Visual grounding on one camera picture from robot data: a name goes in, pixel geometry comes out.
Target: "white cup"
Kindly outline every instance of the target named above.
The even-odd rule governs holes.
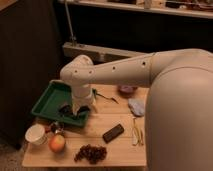
[[[43,144],[47,139],[44,126],[35,124],[28,128],[25,134],[25,139],[34,145]]]

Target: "chocolate bar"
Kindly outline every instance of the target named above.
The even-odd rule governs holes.
[[[121,124],[116,125],[109,131],[105,132],[103,134],[103,139],[106,143],[109,143],[114,138],[116,138],[118,135],[122,134],[124,132],[124,128]]]

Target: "green plastic tray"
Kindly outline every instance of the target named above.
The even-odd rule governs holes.
[[[83,127],[90,110],[79,112],[78,116],[60,116],[58,109],[64,102],[72,105],[70,87],[62,83],[52,82],[34,105],[31,113],[41,118]]]

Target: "metal pole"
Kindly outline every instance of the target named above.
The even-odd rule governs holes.
[[[76,45],[76,37],[73,34],[73,28],[72,28],[67,0],[64,0],[64,2],[65,2],[64,4],[65,4],[65,11],[66,11],[66,15],[67,15],[68,26],[69,26],[69,30],[70,30],[70,41],[72,42],[72,45]]]

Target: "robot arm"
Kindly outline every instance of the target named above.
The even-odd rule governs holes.
[[[80,55],[62,68],[60,77],[72,87],[73,113],[76,114],[81,106],[92,106],[92,83],[149,87],[157,75],[176,58],[206,55],[211,53],[199,49],[175,50],[100,65],[93,65],[89,57]]]
[[[79,56],[61,70],[74,112],[92,105],[91,83],[149,87],[145,135],[150,171],[213,170],[213,55],[199,49],[151,53],[93,65]]]

